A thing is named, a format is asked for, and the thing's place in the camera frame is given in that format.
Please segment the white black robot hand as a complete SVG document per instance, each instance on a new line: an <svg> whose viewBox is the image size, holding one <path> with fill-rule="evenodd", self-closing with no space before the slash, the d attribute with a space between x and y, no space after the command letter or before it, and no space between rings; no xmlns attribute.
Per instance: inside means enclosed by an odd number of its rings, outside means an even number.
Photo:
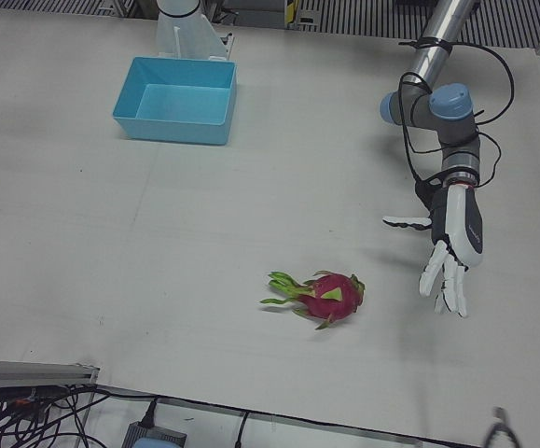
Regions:
<svg viewBox="0 0 540 448"><path fill-rule="evenodd" d="M390 227L430 232L434 248L421 273L419 293L429 296L441 274L435 311L449 310L467 317L464 276L483 259L482 216L475 189L462 183L452 184L435 193L428 217L386 216L382 222Z"/></svg>

